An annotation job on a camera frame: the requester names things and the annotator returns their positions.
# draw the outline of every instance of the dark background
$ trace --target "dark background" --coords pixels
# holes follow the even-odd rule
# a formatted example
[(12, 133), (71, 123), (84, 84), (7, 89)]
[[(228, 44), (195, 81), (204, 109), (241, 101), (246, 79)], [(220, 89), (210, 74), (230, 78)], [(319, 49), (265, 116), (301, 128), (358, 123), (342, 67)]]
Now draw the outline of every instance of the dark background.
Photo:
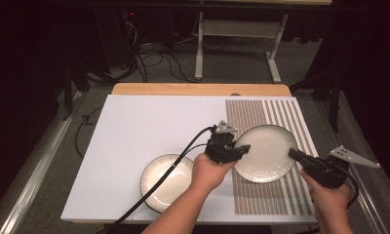
[[(305, 43), (324, 38), (309, 76), (329, 68), (350, 43), (342, 90), (390, 177), (390, 0), (333, 5), (366, 10), (339, 17), (291, 14), (283, 39), (299, 37)], [(193, 26), (190, 13), (140, 11), (139, 16), (143, 30), (169, 46), (174, 31), (183, 35)], [(79, 59), (106, 71), (105, 52), (91, 9), (38, 0), (0, 2), (0, 199), (56, 114), (67, 63)]]

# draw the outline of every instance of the metal bracket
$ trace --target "metal bracket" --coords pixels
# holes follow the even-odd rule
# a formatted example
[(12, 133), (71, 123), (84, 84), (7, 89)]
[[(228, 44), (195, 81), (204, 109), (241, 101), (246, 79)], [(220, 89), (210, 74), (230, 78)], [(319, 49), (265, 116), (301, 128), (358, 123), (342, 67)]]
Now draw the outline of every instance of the metal bracket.
[(330, 151), (330, 155), (349, 163), (359, 164), (359, 165), (363, 165), (371, 168), (377, 168), (377, 169), (380, 168), (379, 163), (374, 163), (368, 159), (365, 159), (362, 156), (344, 148), (342, 145)]
[(221, 120), (216, 127), (215, 132), (217, 134), (231, 134), (231, 133), (237, 133), (237, 128), (232, 128), (229, 124), (225, 123), (225, 121)]

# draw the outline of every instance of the white table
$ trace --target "white table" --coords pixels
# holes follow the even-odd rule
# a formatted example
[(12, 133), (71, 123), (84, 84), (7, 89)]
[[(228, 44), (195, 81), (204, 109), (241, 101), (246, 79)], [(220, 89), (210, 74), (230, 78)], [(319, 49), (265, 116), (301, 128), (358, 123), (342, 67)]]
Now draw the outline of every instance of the white table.
[[(61, 219), (98, 223), (117, 220), (140, 198), (140, 176), (145, 167), (161, 155), (179, 154), (202, 129), (225, 120), (224, 102), (228, 99), (294, 101), (294, 97), (108, 96)], [(308, 135), (304, 127), (302, 134)], [(207, 142), (210, 136), (203, 134), (195, 144)], [(199, 147), (187, 156), (194, 159), (203, 151)], [(312, 214), (235, 214), (232, 177), (228, 173), (209, 196), (198, 223), (316, 222)], [(158, 215), (143, 204), (125, 223), (147, 223)]]

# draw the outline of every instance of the striped mat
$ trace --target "striped mat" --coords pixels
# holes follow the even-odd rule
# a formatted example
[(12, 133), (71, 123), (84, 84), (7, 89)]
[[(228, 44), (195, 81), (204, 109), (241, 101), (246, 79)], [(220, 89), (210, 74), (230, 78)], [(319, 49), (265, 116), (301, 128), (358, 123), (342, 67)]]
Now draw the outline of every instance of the striped mat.
[[(281, 126), (295, 137), (298, 149), (317, 155), (311, 136), (294, 97), (225, 102), (227, 121), (238, 128), (237, 139), (259, 125)], [(280, 179), (267, 183), (250, 182), (235, 170), (233, 174), (236, 215), (312, 215), (314, 208), (306, 182), (301, 178), (298, 163)]]

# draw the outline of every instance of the wooden table edge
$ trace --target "wooden table edge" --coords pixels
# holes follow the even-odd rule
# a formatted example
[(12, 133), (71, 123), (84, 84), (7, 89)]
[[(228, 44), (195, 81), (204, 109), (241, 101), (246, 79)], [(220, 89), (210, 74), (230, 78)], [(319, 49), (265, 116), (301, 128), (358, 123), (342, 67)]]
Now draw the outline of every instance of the wooden table edge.
[(291, 97), (292, 93), (282, 84), (119, 83), (112, 95)]

